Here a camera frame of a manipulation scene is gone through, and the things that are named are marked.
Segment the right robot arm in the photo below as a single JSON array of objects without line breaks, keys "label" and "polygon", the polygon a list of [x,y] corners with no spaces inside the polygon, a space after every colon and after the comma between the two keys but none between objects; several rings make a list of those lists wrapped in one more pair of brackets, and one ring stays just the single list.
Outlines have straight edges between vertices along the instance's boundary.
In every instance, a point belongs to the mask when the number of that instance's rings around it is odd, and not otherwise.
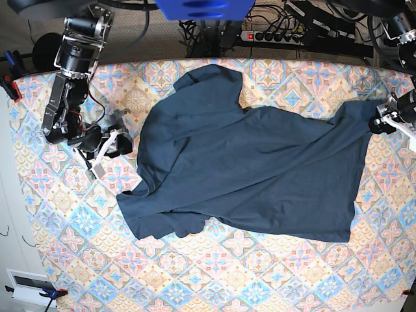
[{"label": "right robot arm", "polygon": [[112,12],[99,5],[88,7],[82,16],[65,19],[54,61],[60,71],[55,76],[41,126],[47,143],[66,143],[81,156],[88,169],[104,156],[115,158],[133,150],[124,126],[116,124],[103,130],[98,120],[88,123],[81,116],[81,105],[92,97],[90,80],[112,22]]}]

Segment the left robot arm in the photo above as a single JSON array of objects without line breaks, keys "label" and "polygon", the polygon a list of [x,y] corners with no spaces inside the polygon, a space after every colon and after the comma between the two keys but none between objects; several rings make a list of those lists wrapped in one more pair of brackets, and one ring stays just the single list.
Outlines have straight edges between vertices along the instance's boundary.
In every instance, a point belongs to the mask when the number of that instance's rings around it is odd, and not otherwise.
[{"label": "left robot arm", "polygon": [[[382,1],[372,5],[372,8],[376,7],[382,7],[383,10],[367,15],[367,27],[373,48],[394,70],[409,74],[412,83],[415,83],[415,15],[405,1]],[[378,45],[372,27],[373,18],[380,19],[389,40],[397,41],[399,64],[394,63]],[[401,131],[415,142],[415,90],[400,97],[391,92],[388,100],[377,106],[375,116],[369,121],[369,128],[374,134]]]}]

